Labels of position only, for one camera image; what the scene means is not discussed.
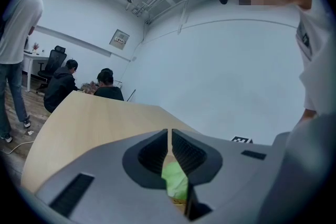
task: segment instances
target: blue jeans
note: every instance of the blue jeans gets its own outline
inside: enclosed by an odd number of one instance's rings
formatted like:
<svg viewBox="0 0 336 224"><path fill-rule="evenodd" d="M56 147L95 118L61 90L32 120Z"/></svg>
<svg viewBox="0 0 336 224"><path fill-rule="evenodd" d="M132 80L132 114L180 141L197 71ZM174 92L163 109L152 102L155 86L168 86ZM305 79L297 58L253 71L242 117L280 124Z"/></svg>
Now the blue jeans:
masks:
<svg viewBox="0 0 336 224"><path fill-rule="evenodd" d="M28 120L25 104L23 102L21 85L22 85L22 63L14 65L0 64L0 136L4 137L11 131L11 125L5 109L5 90L6 80L8 80L11 90L16 115L19 121Z"/></svg>

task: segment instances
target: sneaker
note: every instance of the sneaker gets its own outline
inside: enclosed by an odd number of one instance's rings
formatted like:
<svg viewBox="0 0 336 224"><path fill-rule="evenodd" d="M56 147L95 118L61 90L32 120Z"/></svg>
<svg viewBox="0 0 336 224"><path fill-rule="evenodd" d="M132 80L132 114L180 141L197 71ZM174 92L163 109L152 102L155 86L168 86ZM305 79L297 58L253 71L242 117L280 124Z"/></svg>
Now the sneaker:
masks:
<svg viewBox="0 0 336 224"><path fill-rule="evenodd" d="M29 120L24 121L23 125L24 125L25 128L29 128L30 127L30 121Z"/></svg>
<svg viewBox="0 0 336 224"><path fill-rule="evenodd" d="M1 137L1 139L6 140L7 143L10 143L13 140L10 134L6 134L4 137Z"/></svg>

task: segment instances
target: black rectangle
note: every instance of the black rectangle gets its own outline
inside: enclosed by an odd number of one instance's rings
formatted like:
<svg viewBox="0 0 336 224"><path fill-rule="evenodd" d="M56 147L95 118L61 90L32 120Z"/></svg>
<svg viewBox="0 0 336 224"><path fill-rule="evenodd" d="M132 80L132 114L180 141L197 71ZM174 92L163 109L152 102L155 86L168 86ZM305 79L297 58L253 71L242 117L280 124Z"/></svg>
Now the black rectangle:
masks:
<svg viewBox="0 0 336 224"><path fill-rule="evenodd" d="M260 159L262 161L266 158L266 154L254 151L243 151L241 154L251 158Z"/></svg>
<svg viewBox="0 0 336 224"><path fill-rule="evenodd" d="M50 207L61 214L69 217L79 200L91 185L94 177L79 174L50 204Z"/></svg>

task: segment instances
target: green bag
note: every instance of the green bag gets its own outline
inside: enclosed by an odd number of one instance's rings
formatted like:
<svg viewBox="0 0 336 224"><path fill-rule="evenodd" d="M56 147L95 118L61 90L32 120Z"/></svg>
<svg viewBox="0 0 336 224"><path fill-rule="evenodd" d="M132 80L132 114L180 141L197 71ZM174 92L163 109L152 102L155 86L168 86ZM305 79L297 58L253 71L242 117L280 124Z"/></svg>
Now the green bag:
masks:
<svg viewBox="0 0 336 224"><path fill-rule="evenodd" d="M178 162L169 163L162 169L161 177L166 180L167 193L175 199L187 199L188 178Z"/></svg>

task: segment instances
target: white desk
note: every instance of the white desk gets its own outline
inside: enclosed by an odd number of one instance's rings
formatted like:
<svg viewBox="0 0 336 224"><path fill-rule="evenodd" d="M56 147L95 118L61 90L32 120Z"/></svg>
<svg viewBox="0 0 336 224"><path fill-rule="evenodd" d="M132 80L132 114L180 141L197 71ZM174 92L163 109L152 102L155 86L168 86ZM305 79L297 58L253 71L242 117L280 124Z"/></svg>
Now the white desk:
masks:
<svg viewBox="0 0 336 224"><path fill-rule="evenodd" d="M36 54L28 54L26 52L23 53L24 57L29 59L28 63L28 79L27 79L27 92L30 92L30 77L32 75L32 67L33 67L33 61L34 60L48 60L48 56L41 56L41 55L36 55Z"/></svg>

